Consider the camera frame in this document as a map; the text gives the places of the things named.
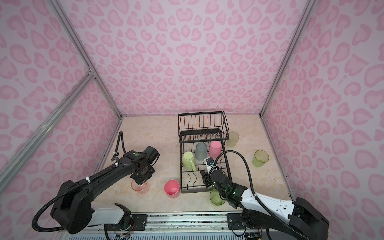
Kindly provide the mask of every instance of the dish rack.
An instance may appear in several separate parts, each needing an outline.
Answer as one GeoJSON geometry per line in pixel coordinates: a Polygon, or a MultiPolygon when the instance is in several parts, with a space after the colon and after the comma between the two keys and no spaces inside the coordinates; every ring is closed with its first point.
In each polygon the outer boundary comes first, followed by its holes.
{"type": "MultiPolygon", "coordinates": [[[[179,142],[180,142],[180,189],[181,193],[208,192],[212,186],[206,187],[199,170],[207,171],[204,162],[197,161],[196,172],[186,170],[182,166],[182,158],[185,152],[195,153],[196,145],[204,142],[208,148],[212,141],[220,141],[222,151],[229,138],[227,118],[223,111],[181,113],[179,114],[179,142]]],[[[227,154],[223,154],[217,162],[219,168],[232,181],[227,154]]]]}

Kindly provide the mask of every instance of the gray cup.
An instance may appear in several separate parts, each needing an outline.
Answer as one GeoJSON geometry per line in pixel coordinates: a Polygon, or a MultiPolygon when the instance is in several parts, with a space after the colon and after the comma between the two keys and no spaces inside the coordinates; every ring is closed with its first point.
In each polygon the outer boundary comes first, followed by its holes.
{"type": "Polygon", "coordinates": [[[203,142],[199,142],[198,145],[196,146],[196,151],[195,151],[196,160],[202,162],[207,157],[208,157],[207,145],[203,142]]]}

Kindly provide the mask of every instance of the marble tabletop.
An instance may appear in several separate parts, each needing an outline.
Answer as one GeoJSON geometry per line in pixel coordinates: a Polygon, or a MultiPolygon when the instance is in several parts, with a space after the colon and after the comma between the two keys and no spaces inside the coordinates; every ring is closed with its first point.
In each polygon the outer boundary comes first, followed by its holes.
{"type": "MultiPolygon", "coordinates": [[[[101,193],[92,204],[113,205],[120,203],[132,212],[204,212],[235,211],[229,204],[216,206],[209,199],[209,192],[182,194],[169,198],[164,192],[164,184],[175,179],[180,182],[180,144],[178,139],[178,116],[127,116],[123,119],[120,130],[124,133],[125,149],[144,151],[152,146],[160,153],[155,164],[156,172],[148,180],[149,190],[138,193],[132,190],[130,177],[125,177],[101,193]]],[[[258,115],[227,115],[230,131],[235,131],[240,138],[235,147],[226,146],[240,152],[249,165],[253,186],[256,192],[282,200],[290,200],[287,187],[280,174],[277,162],[265,135],[258,115]],[[256,150],[266,151],[270,159],[262,167],[252,165],[256,150]]],[[[111,165],[117,136],[114,140],[104,168],[111,165]]],[[[229,153],[227,155],[233,182],[249,187],[247,171],[242,159],[229,153]]]]}

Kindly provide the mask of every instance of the pink cup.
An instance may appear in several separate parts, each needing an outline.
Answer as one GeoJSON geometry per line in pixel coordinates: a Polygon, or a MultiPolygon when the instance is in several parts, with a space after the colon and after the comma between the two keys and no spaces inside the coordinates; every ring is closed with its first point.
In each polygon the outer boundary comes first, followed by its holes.
{"type": "Polygon", "coordinates": [[[164,191],[170,198],[177,198],[180,194],[180,184],[178,181],[171,179],[164,185],[164,191]]]}
{"type": "Polygon", "coordinates": [[[209,156],[216,160],[217,156],[221,153],[221,142],[213,141],[209,147],[209,156]]]}

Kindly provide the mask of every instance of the metal bracket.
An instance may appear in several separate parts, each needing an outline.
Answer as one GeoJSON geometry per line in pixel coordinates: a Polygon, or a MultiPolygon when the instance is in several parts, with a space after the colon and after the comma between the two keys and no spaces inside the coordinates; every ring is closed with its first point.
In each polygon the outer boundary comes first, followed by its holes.
{"type": "MultiPolygon", "coordinates": [[[[147,214],[133,214],[131,215],[135,226],[133,231],[144,231],[147,225],[147,214]]],[[[105,224],[107,231],[120,231],[118,224],[105,224]]]]}
{"type": "Polygon", "coordinates": [[[227,214],[229,230],[244,230],[241,214],[227,214]]]}
{"type": "Polygon", "coordinates": [[[145,226],[147,225],[147,214],[134,214],[132,215],[133,222],[135,226],[133,228],[134,231],[144,231],[145,226]]]}
{"type": "Polygon", "coordinates": [[[246,232],[244,235],[244,239],[259,239],[260,236],[257,232],[246,232]]]}

